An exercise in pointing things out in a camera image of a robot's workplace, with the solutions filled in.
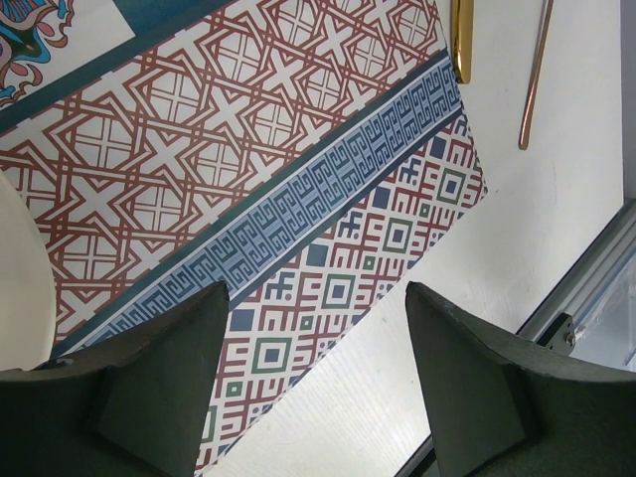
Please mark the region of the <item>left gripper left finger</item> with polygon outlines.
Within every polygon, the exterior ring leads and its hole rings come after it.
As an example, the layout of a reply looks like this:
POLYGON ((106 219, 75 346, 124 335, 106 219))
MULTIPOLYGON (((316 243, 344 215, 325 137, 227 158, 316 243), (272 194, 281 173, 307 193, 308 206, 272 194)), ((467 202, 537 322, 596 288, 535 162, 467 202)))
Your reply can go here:
POLYGON ((216 282, 98 344, 2 372, 2 475, 193 475, 229 305, 216 282))

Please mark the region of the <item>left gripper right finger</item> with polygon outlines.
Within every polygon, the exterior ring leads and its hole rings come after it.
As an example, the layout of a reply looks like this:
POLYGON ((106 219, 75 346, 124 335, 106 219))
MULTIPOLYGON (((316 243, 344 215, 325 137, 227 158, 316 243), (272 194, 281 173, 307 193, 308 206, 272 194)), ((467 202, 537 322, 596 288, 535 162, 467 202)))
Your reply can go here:
POLYGON ((634 475, 634 374, 560 355, 422 283, 405 309, 441 475, 634 475))

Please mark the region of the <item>cream plate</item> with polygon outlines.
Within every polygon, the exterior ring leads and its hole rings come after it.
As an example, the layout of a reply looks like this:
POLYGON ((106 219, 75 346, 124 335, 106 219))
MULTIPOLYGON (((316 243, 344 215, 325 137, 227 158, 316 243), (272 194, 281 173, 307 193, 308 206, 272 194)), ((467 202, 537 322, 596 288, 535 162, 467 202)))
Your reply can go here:
POLYGON ((44 242, 26 205, 1 178, 1 369, 47 361, 56 332, 56 293, 44 242))

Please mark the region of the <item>copper spoon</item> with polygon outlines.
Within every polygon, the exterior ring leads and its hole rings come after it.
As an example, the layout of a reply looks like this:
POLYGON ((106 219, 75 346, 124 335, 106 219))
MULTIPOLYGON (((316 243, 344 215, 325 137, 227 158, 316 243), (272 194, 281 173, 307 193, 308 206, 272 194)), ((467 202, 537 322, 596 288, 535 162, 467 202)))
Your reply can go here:
POLYGON ((518 147, 520 150, 527 150, 530 143, 530 135, 532 129, 532 121, 534 109, 537 99, 538 86, 540 81, 543 57, 545 54, 546 43, 549 33, 552 12, 554 8, 554 0, 546 0, 543 5, 542 15, 539 24, 536 47, 533 55, 533 63, 531 67, 530 80, 526 95, 525 106, 522 115, 518 147))

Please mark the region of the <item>patterned cloth placemat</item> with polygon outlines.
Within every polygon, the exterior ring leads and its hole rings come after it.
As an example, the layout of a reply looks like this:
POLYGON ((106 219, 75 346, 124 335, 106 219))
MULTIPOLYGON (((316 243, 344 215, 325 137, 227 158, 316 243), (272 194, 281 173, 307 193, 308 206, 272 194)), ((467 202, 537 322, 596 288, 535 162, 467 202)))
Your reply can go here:
POLYGON ((203 474, 484 196, 433 1, 5 1, 57 356, 224 281, 203 474))

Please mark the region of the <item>gold knife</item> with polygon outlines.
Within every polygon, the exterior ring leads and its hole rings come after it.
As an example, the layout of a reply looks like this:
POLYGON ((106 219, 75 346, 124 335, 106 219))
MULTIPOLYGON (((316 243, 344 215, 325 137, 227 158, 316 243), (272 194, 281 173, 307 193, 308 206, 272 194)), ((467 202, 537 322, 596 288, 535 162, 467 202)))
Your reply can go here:
POLYGON ((473 0, 451 1, 451 55, 457 81, 462 84, 468 84, 471 81, 473 21, 473 0))

